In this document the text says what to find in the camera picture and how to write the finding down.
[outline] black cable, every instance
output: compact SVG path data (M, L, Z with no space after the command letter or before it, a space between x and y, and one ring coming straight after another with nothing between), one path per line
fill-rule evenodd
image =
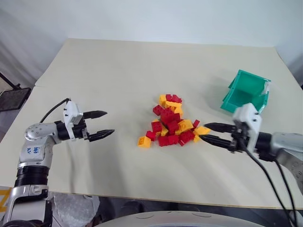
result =
M287 191L288 191L289 199L290 199L290 202L292 203L292 207L293 207L293 211L294 211L294 222L297 223L297 214L296 214L296 212L295 212L295 206L294 206L293 195L292 195L292 193L291 193L291 191L290 191L290 189L289 189L289 186L288 186L287 180L286 180L286 178L285 178L285 175L284 175L284 172L283 172L282 167L280 166L280 164L278 163L277 160L275 160L275 163L276 163L276 165L277 165L278 168L279 168L279 171L280 171L281 176L282 176L282 178L283 178L285 187L286 187L286 189L287 189Z
M61 102L59 102L57 105L55 105L52 109L50 109L50 111L48 111L48 112L46 113L46 115L44 115L44 117L41 119L40 123L42 123L42 122L46 119L46 117L47 117L52 111L54 111L54 109L56 109L58 106L62 105L62 104L65 103L65 102L67 103L68 101L70 101L70 99L69 99L69 98L66 98L66 99L62 100Z
M267 177L267 179L268 179L268 181L269 181L269 183L270 183L270 185L271 185L271 187L272 187L272 189L273 189L273 191L274 191L274 193L275 193L275 195L276 195L276 198L278 199L280 205L282 206L282 208L283 208L283 210L284 210L284 213L285 213L286 216L287 216L287 219L288 219L289 221L291 221L291 222L294 224L294 226L296 227L296 226L297 226L297 223L294 223L294 221L291 219L291 217L290 217L290 215L289 215L287 209L285 208L284 204L282 203L282 201L281 201L281 199L280 199L280 197L279 197L279 195L278 195L278 192L276 191L276 188L275 188L275 186L274 186L274 183L273 183L273 181L271 180L271 178L270 178L270 176L269 176L267 170L265 169L265 167L262 165L262 163L259 162L259 160L256 159L255 156L253 156L253 155L247 150L243 138L238 137L238 138L237 138L237 141L238 141L238 143L240 144L240 148L241 148L243 151L245 151L245 152L248 154L248 156L249 156L252 160L254 160L254 162L257 163L258 166L263 170L263 172L265 173L265 175L266 175L266 177Z

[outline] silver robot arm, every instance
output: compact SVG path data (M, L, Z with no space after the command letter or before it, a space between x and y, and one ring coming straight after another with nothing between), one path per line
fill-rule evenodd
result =
M86 128L85 119L105 114L103 111L83 113L77 104L69 100L63 112L64 123L37 123L26 129L17 179L10 192L3 226L52 225L52 205L46 198L53 146L62 140L83 138L92 142L110 135L114 130L102 130L90 135Z
M205 127L213 131L230 133L233 138L232 141L223 140L214 135L201 135L200 138L212 145L226 148L233 153L235 151L245 151L267 176L277 199L292 225L302 226L303 218L297 211L295 212L294 201L280 165L285 166L293 174L303 194L303 135L298 133L275 132L269 134L259 132L261 120L254 105L248 103L236 109L233 115L235 125L216 122L205 125ZM269 174L258 159L252 155L253 152L258 153L259 159L277 164L291 199L293 207L291 212L288 212L284 207Z

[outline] lego brick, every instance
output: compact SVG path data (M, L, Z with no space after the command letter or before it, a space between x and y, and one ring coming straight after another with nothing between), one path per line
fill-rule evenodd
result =
M159 97L159 105L160 105L160 106L164 106L164 105L165 105L165 102L166 102L166 97L165 97L165 95L160 95L160 97Z
M181 141L181 140L179 140L179 144L181 145L181 146L184 146L184 142L183 141Z
M194 130L194 134L195 135L206 135L210 132L211 130L209 128L206 128L206 127L203 127L203 126L200 126L198 128L196 128Z
M152 111L157 115L157 116L160 116L161 112L163 111L164 109L160 106L160 105L157 105L155 106Z
M169 145L169 139L167 136L159 136L158 142L160 147Z
M165 97L166 97L166 101L171 101L172 99L172 96L170 94L167 94Z
M178 129L178 130L175 131L175 135L180 135L180 134L181 134L181 130L180 129Z
M174 120L179 123L181 121L181 118L180 118L180 114L179 113L175 113L174 114Z
M171 132L171 131L175 132L175 130L179 129L179 125L178 125L178 123L175 120L169 122L167 124L167 127L169 129L169 132Z
M197 143L199 142L200 140L202 140L198 135L195 135L194 137L194 142Z
M174 106L169 106L169 108L171 109L172 112L174 112L176 109Z
M162 126L161 136L166 136L169 131L167 130L167 128L165 128L163 124L161 124L161 126Z
M173 118L174 118L174 112L172 112L171 109L166 108L161 112L161 121L164 124L168 124L173 120Z
M151 123L152 131L153 132L161 132L162 126L160 122L152 122Z
M181 107L176 107L174 113L175 114L180 114L180 117L182 117L182 115L183 115L182 108Z
M176 130L169 130L169 135L175 135Z
M168 140L169 140L169 145L177 144L179 142L179 136L176 135L168 136Z
M200 123L200 121L195 120L195 122L193 123L194 129L195 129L196 127L198 127L199 123Z
M145 136L150 138L151 141L156 140L156 133L154 131L147 131Z
M139 138L137 145L140 148L150 148L151 147L151 139L146 137L146 136L142 136L142 137Z
M165 105L167 105L167 106L173 106L173 107L181 107L182 103L174 103L174 102L166 101Z
M179 139L183 141L184 143L187 143L191 140L193 140L195 137L194 133L191 130L185 131L180 134Z
M180 99L177 95L172 95L171 100L175 103L182 103L182 99Z
M192 129L194 127L190 120L183 120L179 122L178 125L181 132L184 132L188 129Z

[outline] teal storage bin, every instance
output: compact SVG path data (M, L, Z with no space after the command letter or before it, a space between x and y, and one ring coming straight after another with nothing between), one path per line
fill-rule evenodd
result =
M230 91L223 99L221 108L233 113L236 108L246 103L253 103L261 112L267 105L269 83L269 79L239 70L228 87Z

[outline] white table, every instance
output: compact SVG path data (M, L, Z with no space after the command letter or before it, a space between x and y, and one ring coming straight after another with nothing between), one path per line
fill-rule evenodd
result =
M115 129L88 143L64 141L53 149L50 190L199 204L280 207L260 168L246 154L205 142L184 147L137 147L151 128L159 94L183 98L184 118L231 123L220 109L238 69L273 81L262 112L264 132L303 132L302 91L274 48L222 45L66 41L0 144L0 185L12 186L24 130L56 103L72 98L83 111L108 115L87 120L88 130ZM58 108L45 122L62 119ZM286 206L280 173L263 162ZM303 196L285 169L296 206Z

